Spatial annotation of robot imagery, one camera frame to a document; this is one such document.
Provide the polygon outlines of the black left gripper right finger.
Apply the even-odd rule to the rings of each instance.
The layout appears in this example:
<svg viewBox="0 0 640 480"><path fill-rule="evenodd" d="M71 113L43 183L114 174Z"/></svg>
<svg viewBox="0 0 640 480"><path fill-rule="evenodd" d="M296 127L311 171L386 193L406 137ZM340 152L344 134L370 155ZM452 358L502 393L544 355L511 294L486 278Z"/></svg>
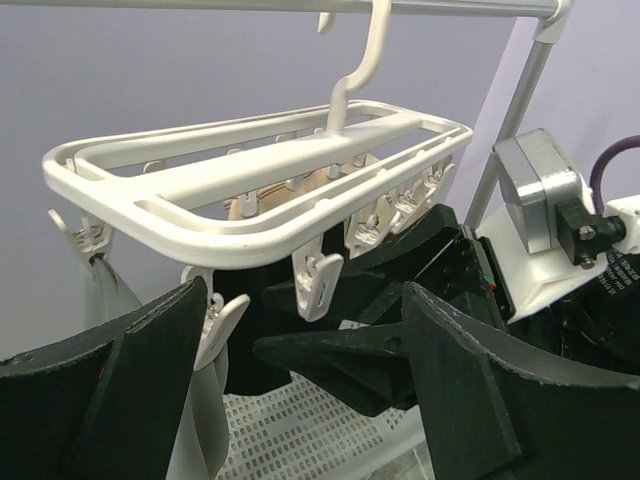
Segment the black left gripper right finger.
<svg viewBox="0 0 640 480"><path fill-rule="evenodd" d="M403 287L403 344L439 479L635 479L639 379L569 360Z"/></svg>

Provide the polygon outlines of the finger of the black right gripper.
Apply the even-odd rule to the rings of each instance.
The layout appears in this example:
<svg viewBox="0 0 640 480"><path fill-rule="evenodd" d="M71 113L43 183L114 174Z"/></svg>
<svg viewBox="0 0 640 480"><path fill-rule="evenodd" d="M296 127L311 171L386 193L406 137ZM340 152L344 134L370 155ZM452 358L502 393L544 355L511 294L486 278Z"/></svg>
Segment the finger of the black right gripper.
<svg viewBox="0 0 640 480"><path fill-rule="evenodd" d="M409 410L417 395L402 323L260 338L257 358L297 373L367 416Z"/></svg>

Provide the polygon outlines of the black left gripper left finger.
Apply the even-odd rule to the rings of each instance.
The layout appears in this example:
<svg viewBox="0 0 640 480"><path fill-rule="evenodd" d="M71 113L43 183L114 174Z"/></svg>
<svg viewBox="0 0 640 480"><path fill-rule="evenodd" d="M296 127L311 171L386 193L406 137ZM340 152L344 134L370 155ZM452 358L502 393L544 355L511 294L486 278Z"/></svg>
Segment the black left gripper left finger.
<svg viewBox="0 0 640 480"><path fill-rule="evenodd" d="M4 479L163 479L206 310L202 279L1 362Z"/></svg>

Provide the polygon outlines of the white clip hanger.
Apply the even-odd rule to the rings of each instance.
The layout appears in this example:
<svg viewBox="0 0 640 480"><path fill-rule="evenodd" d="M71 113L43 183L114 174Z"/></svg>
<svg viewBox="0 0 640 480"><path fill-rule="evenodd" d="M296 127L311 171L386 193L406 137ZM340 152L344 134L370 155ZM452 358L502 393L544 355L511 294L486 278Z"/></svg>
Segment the white clip hanger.
<svg viewBox="0 0 640 480"><path fill-rule="evenodd" d="M73 141L50 150L42 168L47 185L101 229L75 239L80 255L107 246L120 231L181 262L183 276L210 279L216 270L255 268L289 257L299 316L325 316L345 258L324 254L324 234L346 223L347 254L355 258L416 222L444 198L455 174L453 154L472 130L458 122L355 93L374 76L384 52L392 5L374 1L363 57L334 86L325 105L265 115ZM283 181L298 190L321 168L328 177L365 156L388 162L389 188L302 244L228 233L225 203L258 215L257 190Z"/></svg>

